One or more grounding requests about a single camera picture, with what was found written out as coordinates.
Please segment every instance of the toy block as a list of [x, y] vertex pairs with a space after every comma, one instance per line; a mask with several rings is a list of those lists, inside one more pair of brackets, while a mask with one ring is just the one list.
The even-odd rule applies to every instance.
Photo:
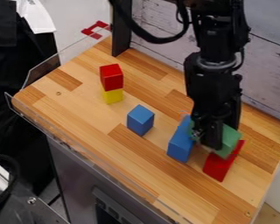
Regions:
[[223, 146], [220, 150], [214, 150], [213, 153], [217, 154], [221, 158], [227, 158], [228, 155], [235, 149], [235, 146], [238, 144], [241, 139], [242, 134], [229, 127], [228, 125], [223, 125]]
[[187, 129], [180, 126], [169, 142], [167, 155], [186, 163], [194, 144], [195, 142], [188, 136]]
[[128, 128], [139, 136], [148, 132], [154, 123], [155, 114], [142, 105], [137, 105], [128, 114]]
[[101, 84], [105, 91], [123, 88], [123, 72], [119, 65], [100, 67]]
[[105, 91], [102, 88], [102, 98], [107, 104], [120, 102], [123, 100], [123, 89], [119, 88], [111, 91]]
[[236, 145], [234, 151], [231, 154], [229, 154], [227, 159], [219, 157], [213, 152], [210, 153], [203, 167], [203, 172], [208, 176], [210, 176], [211, 178], [222, 182], [226, 177], [229, 168], [235, 161], [235, 158], [240, 153], [243, 145], [244, 145], [244, 141], [240, 140]]

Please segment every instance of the yellow block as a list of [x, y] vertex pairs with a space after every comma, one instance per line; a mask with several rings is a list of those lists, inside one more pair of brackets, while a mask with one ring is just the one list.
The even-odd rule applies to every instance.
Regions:
[[102, 88], [102, 97], [107, 104], [111, 104], [114, 102], [120, 102], [123, 100], [123, 89], [118, 88], [111, 91], [105, 91]]

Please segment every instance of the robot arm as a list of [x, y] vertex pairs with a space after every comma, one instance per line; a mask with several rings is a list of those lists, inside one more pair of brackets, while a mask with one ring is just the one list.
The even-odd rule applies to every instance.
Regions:
[[[200, 48], [184, 64], [186, 92], [194, 101], [192, 135], [202, 144], [220, 150], [223, 124], [237, 130], [241, 115], [242, 77], [233, 72], [242, 65], [244, 46], [249, 42], [243, 0], [192, 0], [192, 22], [184, 1], [176, 0], [183, 30], [169, 38], [154, 37], [127, 16], [116, 0], [109, 1], [136, 35], [154, 44], [181, 38], [192, 24]], [[238, 64], [237, 53], [241, 54]]]

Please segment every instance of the blue block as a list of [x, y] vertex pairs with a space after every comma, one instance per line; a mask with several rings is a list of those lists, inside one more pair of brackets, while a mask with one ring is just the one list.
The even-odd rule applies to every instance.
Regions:
[[128, 128], [142, 137], [152, 128], [154, 119], [155, 114], [153, 112], [138, 105], [128, 114]]
[[191, 117], [189, 115], [186, 115], [183, 121], [179, 124], [178, 129], [188, 130], [191, 121], [192, 121]]
[[175, 158], [183, 163], [186, 163], [195, 144], [195, 141], [193, 141], [189, 137], [186, 129], [181, 128], [182, 127], [179, 126], [175, 131], [173, 137], [171, 138], [167, 155], [171, 158]]

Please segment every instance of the red block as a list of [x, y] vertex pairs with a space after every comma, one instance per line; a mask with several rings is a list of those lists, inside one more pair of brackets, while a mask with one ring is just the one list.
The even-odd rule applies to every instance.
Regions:
[[123, 88], [123, 72], [119, 65], [101, 66], [101, 84], [105, 91]]
[[205, 166], [203, 167], [203, 172], [208, 176], [222, 182], [227, 175], [230, 166], [235, 161], [237, 155], [240, 153], [244, 142], [244, 140], [240, 140], [234, 151], [229, 155], [227, 159], [221, 158], [214, 153], [210, 153], [210, 155], [206, 159]]

